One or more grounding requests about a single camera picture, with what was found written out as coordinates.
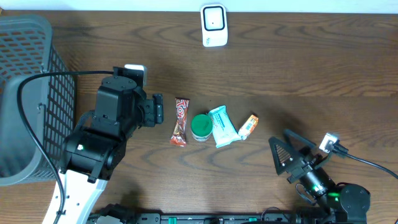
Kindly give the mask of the red Top candy bar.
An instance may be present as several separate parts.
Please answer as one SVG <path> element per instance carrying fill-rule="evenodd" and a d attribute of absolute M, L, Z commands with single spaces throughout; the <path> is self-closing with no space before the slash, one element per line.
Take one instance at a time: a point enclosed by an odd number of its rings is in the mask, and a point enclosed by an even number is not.
<path fill-rule="evenodd" d="M 188 99 L 175 99 L 177 121 L 174 127 L 172 137 L 170 138 L 170 143 L 180 147 L 185 147 L 187 145 L 185 139 L 185 128 L 187 123 L 187 111 L 189 102 L 190 100 Z"/>

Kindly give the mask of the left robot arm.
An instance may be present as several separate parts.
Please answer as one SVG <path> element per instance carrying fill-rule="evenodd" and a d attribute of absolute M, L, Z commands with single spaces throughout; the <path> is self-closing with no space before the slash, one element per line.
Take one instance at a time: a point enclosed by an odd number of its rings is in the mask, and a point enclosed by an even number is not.
<path fill-rule="evenodd" d="M 141 127 L 164 120 L 163 96 L 148 98 L 146 67 L 115 67 L 102 80 L 94 110 L 81 116 L 65 138 L 59 176 L 44 223 L 86 223 L 90 212 Z"/>

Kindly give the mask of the teal wet wipes pack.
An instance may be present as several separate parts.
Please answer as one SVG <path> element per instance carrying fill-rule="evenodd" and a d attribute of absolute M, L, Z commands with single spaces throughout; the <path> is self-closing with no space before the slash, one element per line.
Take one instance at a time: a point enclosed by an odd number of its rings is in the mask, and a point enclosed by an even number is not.
<path fill-rule="evenodd" d="M 222 105 L 208 113 L 213 123 L 213 137 L 215 139 L 216 148 L 224 147 L 231 144 L 234 141 L 241 140 L 235 130 L 228 113 L 226 106 Z"/>

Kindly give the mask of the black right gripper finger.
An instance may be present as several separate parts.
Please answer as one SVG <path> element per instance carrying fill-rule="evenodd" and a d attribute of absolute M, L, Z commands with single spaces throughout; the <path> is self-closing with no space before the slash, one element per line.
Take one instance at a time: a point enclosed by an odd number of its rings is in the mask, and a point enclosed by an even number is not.
<path fill-rule="evenodd" d="M 292 176 L 302 175 L 303 155 L 301 153 L 276 137 L 271 137 L 269 144 L 277 175 L 284 172 L 288 172 Z"/>
<path fill-rule="evenodd" d="M 292 146 L 294 149 L 301 149 L 304 147 L 308 147 L 310 149 L 315 148 L 317 145 L 308 140 L 307 138 L 293 132 L 292 130 L 285 129 L 283 132 L 284 139 L 286 142 Z"/>

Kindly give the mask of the green lid plastic jar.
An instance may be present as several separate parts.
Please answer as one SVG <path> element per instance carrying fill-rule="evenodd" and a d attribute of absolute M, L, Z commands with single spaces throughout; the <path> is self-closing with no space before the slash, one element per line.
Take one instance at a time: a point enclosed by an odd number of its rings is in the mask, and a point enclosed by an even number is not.
<path fill-rule="evenodd" d="M 213 132 L 213 122 L 207 114 L 198 114 L 191 122 L 192 136 L 196 141 L 207 141 Z"/>

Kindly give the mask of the orange tissue pack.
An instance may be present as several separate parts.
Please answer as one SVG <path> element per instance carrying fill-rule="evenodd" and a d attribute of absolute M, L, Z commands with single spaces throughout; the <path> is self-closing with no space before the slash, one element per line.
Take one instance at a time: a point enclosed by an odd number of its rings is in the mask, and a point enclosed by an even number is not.
<path fill-rule="evenodd" d="M 250 117 L 246 120 L 246 122 L 240 127 L 238 131 L 238 136 L 241 138 L 241 140 L 246 140 L 248 136 L 254 131 L 258 124 L 259 118 L 252 114 Z"/>

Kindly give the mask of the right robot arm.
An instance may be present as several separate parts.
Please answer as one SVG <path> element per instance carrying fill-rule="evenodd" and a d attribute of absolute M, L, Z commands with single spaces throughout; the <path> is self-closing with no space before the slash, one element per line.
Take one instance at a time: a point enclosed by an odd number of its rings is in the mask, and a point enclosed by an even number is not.
<path fill-rule="evenodd" d="M 336 184 L 323 166 L 337 153 L 348 150 L 340 145 L 334 134 L 326 133 L 319 146 L 297 133 L 286 129 L 284 141 L 269 138 L 269 145 L 278 175 L 290 176 L 287 181 L 301 185 L 304 193 L 299 195 L 311 207 L 300 208 L 291 213 L 281 213 L 275 223 L 366 223 L 371 194 L 364 187 L 346 182 Z M 314 154 L 318 147 L 326 156 Z"/>

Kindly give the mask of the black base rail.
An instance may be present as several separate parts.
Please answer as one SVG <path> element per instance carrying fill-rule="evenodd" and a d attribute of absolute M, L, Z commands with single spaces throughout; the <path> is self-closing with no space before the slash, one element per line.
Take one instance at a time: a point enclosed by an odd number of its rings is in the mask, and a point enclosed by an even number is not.
<path fill-rule="evenodd" d="M 238 224 L 238 223 L 321 223 L 323 212 L 318 208 L 296 211 L 269 207 L 262 213 L 174 213 L 133 210 L 120 204 L 109 204 L 89 215 L 86 224 Z"/>

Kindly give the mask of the grey plastic mesh basket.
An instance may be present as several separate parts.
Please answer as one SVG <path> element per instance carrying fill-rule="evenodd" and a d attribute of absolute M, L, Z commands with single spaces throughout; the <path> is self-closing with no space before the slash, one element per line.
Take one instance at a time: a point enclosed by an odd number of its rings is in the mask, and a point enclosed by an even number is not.
<path fill-rule="evenodd" d="M 29 136 L 18 111 L 17 89 L 29 76 L 53 72 L 27 83 L 25 115 L 54 164 L 75 125 L 76 83 L 52 43 L 49 21 L 35 15 L 1 17 L 1 185 L 54 179 L 48 162 Z"/>

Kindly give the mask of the white barcode scanner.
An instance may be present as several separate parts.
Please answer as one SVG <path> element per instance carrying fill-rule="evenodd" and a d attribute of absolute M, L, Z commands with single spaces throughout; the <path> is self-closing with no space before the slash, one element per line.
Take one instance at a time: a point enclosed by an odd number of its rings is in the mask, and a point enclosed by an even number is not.
<path fill-rule="evenodd" d="M 204 47 L 221 47 L 228 42 L 226 8 L 222 4 L 208 4 L 200 9 L 202 43 Z"/>

